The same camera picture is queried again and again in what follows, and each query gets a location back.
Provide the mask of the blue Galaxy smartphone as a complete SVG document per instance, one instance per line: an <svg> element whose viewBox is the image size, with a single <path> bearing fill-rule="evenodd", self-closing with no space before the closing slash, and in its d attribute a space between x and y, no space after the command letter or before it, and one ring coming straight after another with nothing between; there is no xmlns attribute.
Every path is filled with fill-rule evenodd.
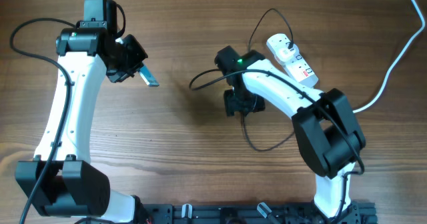
<svg viewBox="0 0 427 224"><path fill-rule="evenodd" d="M149 87L159 87L159 82L157 79L152 75L151 71L147 68L146 65L143 65L139 69L139 74L141 78L145 81L147 86Z"/></svg>

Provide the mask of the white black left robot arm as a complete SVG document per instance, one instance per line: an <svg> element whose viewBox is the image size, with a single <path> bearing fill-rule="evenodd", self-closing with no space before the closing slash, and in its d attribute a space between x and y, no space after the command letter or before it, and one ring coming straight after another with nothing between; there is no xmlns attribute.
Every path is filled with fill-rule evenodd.
<svg viewBox="0 0 427 224"><path fill-rule="evenodd" d="M79 217L106 223L148 223L140 199L111 188L91 164L90 133L104 79L120 83L143 67L145 50L133 35L104 28L68 28L57 38L57 86L49 119L30 161L15 180L27 207L44 217Z"/></svg>

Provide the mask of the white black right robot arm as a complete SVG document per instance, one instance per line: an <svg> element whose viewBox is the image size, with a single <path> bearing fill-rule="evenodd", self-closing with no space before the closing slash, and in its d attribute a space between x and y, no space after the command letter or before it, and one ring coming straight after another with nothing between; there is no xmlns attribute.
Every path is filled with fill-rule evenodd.
<svg viewBox="0 0 427 224"><path fill-rule="evenodd" d="M294 81L255 50L239 55L227 46L214 63L231 87L224 93L228 116L263 111L269 101L291 119L300 155L316 174L314 203L324 217L341 221L350 205L347 181L356 174L355 165L363 174L360 151L366 146L346 96Z"/></svg>

